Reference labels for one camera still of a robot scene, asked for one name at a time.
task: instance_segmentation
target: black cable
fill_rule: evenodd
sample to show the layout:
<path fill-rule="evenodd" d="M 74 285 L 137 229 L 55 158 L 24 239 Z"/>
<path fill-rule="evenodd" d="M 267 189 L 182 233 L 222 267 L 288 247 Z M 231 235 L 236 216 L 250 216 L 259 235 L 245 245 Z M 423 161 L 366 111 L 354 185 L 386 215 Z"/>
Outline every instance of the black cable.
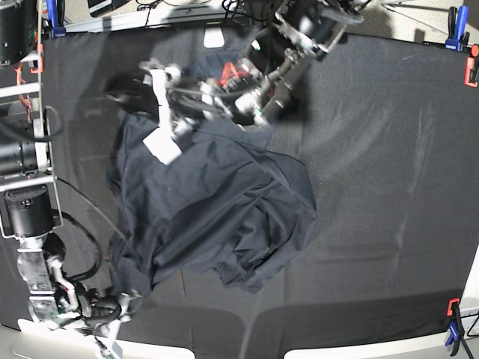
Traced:
<path fill-rule="evenodd" d="M 139 2 L 138 0 L 135 0 L 135 1 L 136 1 L 136 4 L 138 4 L 138 6 L 136 7 L 137 11 L 148 10 L 147 21 L 144 24 L 144 27 L 146 28 L 148 26 L 148 22 L 150 21 L 150 13 L 152 9 L 156 9 L 159 3 L 163 2 L 163 0 L 156 0 L 156 1 L 148 2 L 148 3 Z"/>
<path fill-rule="evenodd" d="M 232 91 L 232 92 L 213 92 L 213 93 L 206 93 L 200 90 L 191 90 L 189 88 L 169 88 L 168 91 L 171 92 L 178 92 L 178 93 L 186 93 L 188 95 L 196 95 L 196 96 L 203 96 L 203 95 L 208 95 L 208 96 L 213 96 L 213 97 L 220 97 L 222 99 L 224 98 L 234 98 L 236 96 L 241 96 L 254 88 L 256 88 L 257 85 L 252 85 L 249 88 L 244 88 L 242 90 L 238 91 Z"/>
<path fill-rule="evenodd" d="M 0 118 L 0 130 L 3 131 L 3 133 L 12 138 L 13 140 L 17 141 L 31 141 L 31 142 L 50 142 L 56 137 L 58 137 L 63 131 L 64 131 L 64 121 L 61 119 L 60 115 L 58 114 L 58 111 L 55 110 L 52 106 L 45 106 L 45 111 L 43 112 L 43 117 L 47 118 L 47 111 L 51 111 L 54 114 L 54 117 L 56 118 L 56 122 L 60 125 L 60 127 L 57 129 L 56 132 L 52 133 L 51 135 L 44 136 L 41 138 L 36 138 L 33 135 L 29 135 L 26 133 L 22 128 L 18 126 L 13 126 L 10 125 L 9 123 L 4 122 Z"/>
<path fill-rule="evenodd" d="M 264 69 L 265 75 L 268 75 L 269 69 L 271 68 L 271 60 L 272 60 L 272 47 L 274 46 L 275 39 L 272 36 L 272 21 L 270 20 L 271 14 L 275 9 L 275 2 L 271 1 L 269 4 L 269 12 L 266 15 L 266 27 L 268 28 L 268 55 L 267 55 L 267 60 L 266 60 L 266 67 Z"/>
<path fill-rule="evenodd" d="M 238 2 L 239 0 L 223 0 L 222 2 L 222 8 L 223 10 L 226 12 L 225 13 L 225 20 L 224 22 L 226 22 L 226 19 L 228 18 L 228 14 L 230 13 L 233 13 L 233 11 L 230 9 L 231 5 L 234 3 L 234 2 Z M 253 19 L 254 21 L 258 21 L 258 22 L 265 22 L 266 19 L 258 19 L 257 17 L 254 17 L 252 15 L 250 15 L 249 13 L 246 13 L 244 11 L 242 12 L 237 12 L 236 15 L 240 15 L 240 16 L 244 16 L 244 17 L 247 17 L 249 19 Z"/>
<path fill-rule="evenodd" d="M 64 26 L 65 23 L 65 0 L 57 1 L 58 24 Z"/>
<path fill-rule="evenodd" d="M 252 1 L 248 1 L 248 5 L 249 5 L 249 12 L 250 12 L 250 13 L 254 13 L 253 2 L 252 2 Z M 256 20 L 255 20 L 255 19 L 252 19 L 252 20 L 253 20 L 253 24 L 252 24 L 252 25 L 256 25 Z"/>
<path fill-rule="evenodd" d="M 468 337 L 471 337 L 471 338 L 477 338 L 477 337 L 479 337 L 479 334 L 471 334 L 471 330 L 474 329 L 474 326 L 478 323 L 478 320 L 479 320 L 479 315 L 476 316 L 476 319 L 474 320 L 474 323 L 472 323 L 471 327 L 470 327 L 469 330 L 467 331 L 467 336 L 468 336 Z"/>
<path fill-rule="evenodd" d="M 100 266 L 102 265 L 102 258 L 103 258 L 102 247 L 100 243 L 98 242 L 98 240 L 90 233 L 90 231 L 88 231 L 85 227 L 83 227 L 83 225 L 79 223 L 74 217 L 72 217 L 71 215 L 63 211 L 61 211 L 61 215 L 63 216 L 65 220 L 70 222 L 73 226 L 81 230 L 83 234 L 85 234 L 86 237 L 90 239 L 91 244 L 93 244 L 93 246 L 95 247 L 95 260 L 91 268 L 88 269 L 87 271 L 84 271 L 83 273 L 76 274 L 76 275 L 73 275 L 72 277 L 66 278 L 68 281 L 72 283 L 77 283 L 83 280 L 87 280 L 93 277 L 98 272 L 98 270 L 100 269 Z"/>
<path fill-rule="evenodd" d="M 464 337 L 461 337 L 460 341 L 463 344 L 463 347 L 466 350 L 466 353 L 469 356 L 469 359 L 474 359 L 474 355 L 472 355 L 471 349 L 469 348 L 468 344 L 466 343 L 466 339 L 464 339 Z"/>
<path fill-rule="evenodd" d="M 369 5 L 370 2 L 372 2 L 373 0 L 367 0 L 360 8 L 359 10 L 363 10 L 365 7 L 367 7 Z"/>
<path fill-rule="evenodd" d="M 238 13 L 238 9 L 240 8 L 240 0 L 236 0 L 236 7 L 234 8 L 234 11 L 233 13 L 231 14 L 231 20 L 234 21 L 236 24 L 239 24 L 235 19 L 234 19 L 234 16 Z"/>
<path fill-rule="evenodd" d="M 125 241 L 125 243 L 128 244 L 128 239 L 125 237 L 123 232 L 113 223 L 113 220 L 107 216 L 107 214 L 104 213 L 95 203 L 93 203 L 90 198 L 88 198 L 85 194 L 83 194 L 77 187 L 72 185 L 70 182 L 66 181 L 65 179 L 62 179 L 60 177 L 57 177 L 57 180 L 64 183 L 65 185 L 68 185 L 72 190 L 74 190 L 76 193 L 78 193 L 83 200 L 85 200 L 86 203 L 88 203 L 99 215 L 102 216 L 102 218 L 113 228 L 113 230 L 116 232 L 116 234 L 119 235 L 119 237 Z"/>
<path fill-rule="evenodd" d="M 225 110 L 223 110 L 222 108 L 217 108 L 215 106 L 208 105 L 205 102 L 200 102 L 195 99 L 189 99 L 188 97 L 181 97 L 177 99 L 177 102 L 182 106 L 199 111 L 209 111 L 213 114 L 224 114 L 225 112 Z"/>
<path fill-rule="evenodd" d="M 92 307 L 91 309 L 92 311 L 110 310 L 111 312 L 109 314 L 83 317 L 85 325 L 87 326 L 95 326 L 95 325 L 101 325 L 101 324 L 107 324 L 107 323 L 113 322 L 114 320 L 118 319 L 118 317 L 121 314 L 120 303 L 118 303 L 118 301 L 114 299 L 113 297 L 110 297 L 110 299 L 107 299 L 107 298 L 98 299 L 97 305 L 95 307 Z"/>
<path fill-rule="evenodd" d="M 129 250 L 131 255 L 135 257 L 135 260 L 137 260 L 138 264 L 142 263 L 141 256 L 139 256 L 136 253 L 136 251 L 133 250 L 132 246 L 128 242 L 128 238 L 123 234 L 123 232 L 121 232 L 121 230 L 115 225 L 115 223 L 113 223 L 113 220 L 110 217 L 108 217 L 107 214 L 104 213 L 104 211 L 102 211 L 95 203 L 93 203 L 92 200 L 90 200 L 90 198 L 88 198 L 85 194 L 83 194 L 79 189 L 77 189 L 77 187 L 72 185 L 70 182 L 68 182 L 65 179 L 62 179 L 60 177 L 57 177 L 57 180 L 59 182 L 62 182 L 65 185 L 68 185 L 72 190 L 74 190 L 77 194 L 79 194 L 80 197 L 82 197 L 83 200 L 91 206 L 91 208 L 93 208 L 95 211 L 97 211 L 97 213 L 99 215 L 101 215 L 102 218 L 106 221 L 106 223 L 108 223 L 110 225 L 110 227 L 113 228 L 113 230 L 116 232 L 116 234 L 118 234 L 118 236 L 120 237 L 122 242 L 125 244 L 126 248 Z"/>
<path fill-rule="evenodd" d="M 204 2 L 195 2 L 195 5 L 206 4 L 206 3 L 210 2 L 210 1 L 211 1 L 211 0 L 206 0 L 206 1 L 204 1 Z M 164 2 L 165 4 L 167 4 L 167 5 L 172 6 L 172 7 L 183 6 L 183 5 L 181 5 L 181 4 L 179 4 L 179 5 L 170 4 L 169 2 L 166 2 L 165 0 L 163 0 L 163 2 Z"/>

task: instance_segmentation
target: dark garment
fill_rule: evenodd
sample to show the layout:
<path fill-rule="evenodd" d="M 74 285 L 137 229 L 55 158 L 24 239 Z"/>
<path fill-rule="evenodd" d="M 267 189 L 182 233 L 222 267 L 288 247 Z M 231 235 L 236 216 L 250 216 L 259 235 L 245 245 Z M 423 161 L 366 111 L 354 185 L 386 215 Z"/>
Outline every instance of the dark garment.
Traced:
<path fill-rule="evenodd" d="M 204 124 L 169 166 L 143 144 L 157 126 L 127 115 L 108 169 L 129 246 L 110 246 L 123 290 L 147 295 L 178 269 L 215 270 L 258 291 L 310 241 L 316 221 L 305 167 L 265 151 L 269 133 Z"/>

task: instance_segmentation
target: white tag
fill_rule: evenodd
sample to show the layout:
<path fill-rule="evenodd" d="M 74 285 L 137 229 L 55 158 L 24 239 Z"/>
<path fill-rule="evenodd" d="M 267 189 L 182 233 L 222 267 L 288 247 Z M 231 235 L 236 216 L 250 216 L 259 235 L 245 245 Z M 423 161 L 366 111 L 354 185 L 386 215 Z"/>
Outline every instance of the white tag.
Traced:
<path fill-rule="evenodd" d="M 151 154 L 164 165 L 169 165 L 181 155 L 181 149 L 174 143 L 167 131 L 161 127 L 151 132 L 144 140 Z"/>
<path fill-rule="evenodd" d="M 207 49 L 217 49 L 225 45 L 225 37 L 219 26 L 208 27 L 204 32 L 203 46 Z"/>
<path fill-rule="evenodd" d="M 165 133 L 169 132 L 171 137 L 173 131 L 170 124 L 171 109 L 166 98 L 166 73 L 164 70 L 155 69 L 150 70 L 150 74 L 153 78 L 153 92 L 158 100 L 159 124 L 165 127 Z"/>

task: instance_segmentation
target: black fabric surface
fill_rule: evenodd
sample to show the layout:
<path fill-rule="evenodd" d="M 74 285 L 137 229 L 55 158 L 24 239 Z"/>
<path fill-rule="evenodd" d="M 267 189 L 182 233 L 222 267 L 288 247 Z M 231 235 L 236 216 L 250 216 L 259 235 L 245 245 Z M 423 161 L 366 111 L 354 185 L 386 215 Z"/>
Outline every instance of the black fabric surface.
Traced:
<path fill-rule="evenodd" d="M 212 52 L 202 29 L 87 34 L 45 44 L 45 102 L 67 121 L 54 143 L 61 177 L 115 216 L 106 165 L 120 124 L 102 87 L 157 57 L 182 66 Z M 250 35 L 226 31 L 226 49 Z M 478 90 L 464 54 L 351 37 L 308 72 L 302 106 L 269 149 L 308 169 L 318 225 L 311 244 L 257 294 L 225 289 L 216 273 L 179 271 L 155 288 L 120 338 L 183 346 L 196 358 L 282 358 L 299 348 L 400 340 L 445 331 L 478 246 Z M 14 71 L 2 70 L 3 81 Z M 70 212 L 106 249 L 112 231 L 74 193 Z M 74 229 L 59 231 L 67 271 L 92 260 Z M 28 318 L 16 243 L 0 242 L 0 322 Z M 109 273 L 90 280 L 108 286 Z"/>
<path fill-rule="evenodd" d="M 116 236 L 109 251 L 123 291 L 146 297 L 179 269 L 212 269 L 227 288 L 256 293 L 311 240 L 316 207 L 305 167 L 265 151 L 271 131 L 221 120 L 203 123 L 167 166 L 143 143 L 157 129 L 125 116 L 109 162 L 129 234 L 127 246 Z"/>

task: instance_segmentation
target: orange clamp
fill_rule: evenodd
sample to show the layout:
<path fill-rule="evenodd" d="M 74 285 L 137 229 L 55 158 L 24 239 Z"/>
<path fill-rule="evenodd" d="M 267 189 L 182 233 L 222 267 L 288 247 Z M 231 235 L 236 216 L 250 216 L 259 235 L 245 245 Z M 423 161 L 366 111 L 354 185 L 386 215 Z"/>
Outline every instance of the orange clamp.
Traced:
<path fill-rule="evenodd" d="M 449 301 L 449 305 L 448 305 L 448 316 L 452 316 L 452 304 L 454 303 L 458 303 L 460 302 L 461 300 L 459 298 L 454 298 L 454 299 L 451 299 Z"/>
<path fill-rule="evenodd" d="M 40 58 L 38 59 L 38 67 L 36 69 L 30 69 L 30 73 L 42 73 L 43 72 L 43 44 L 40 44 Z"/>

